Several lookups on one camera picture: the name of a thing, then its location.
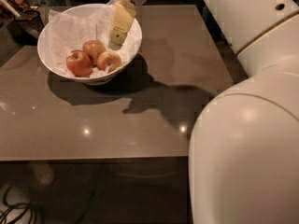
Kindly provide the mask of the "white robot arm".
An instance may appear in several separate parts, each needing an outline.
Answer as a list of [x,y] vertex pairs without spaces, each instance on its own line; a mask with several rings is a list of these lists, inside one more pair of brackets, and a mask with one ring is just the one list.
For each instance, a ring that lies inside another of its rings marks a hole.
[[248,77],[193,126],[192,224],[299,224],[299,6],[204,2]]

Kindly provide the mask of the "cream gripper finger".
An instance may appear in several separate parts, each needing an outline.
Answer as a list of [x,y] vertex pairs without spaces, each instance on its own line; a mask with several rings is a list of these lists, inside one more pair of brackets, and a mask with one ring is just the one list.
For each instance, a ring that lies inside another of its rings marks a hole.
[[110,29],[110,42],[121,46],[135,20],[135,5],[131,0],[120,0],[114,6]]

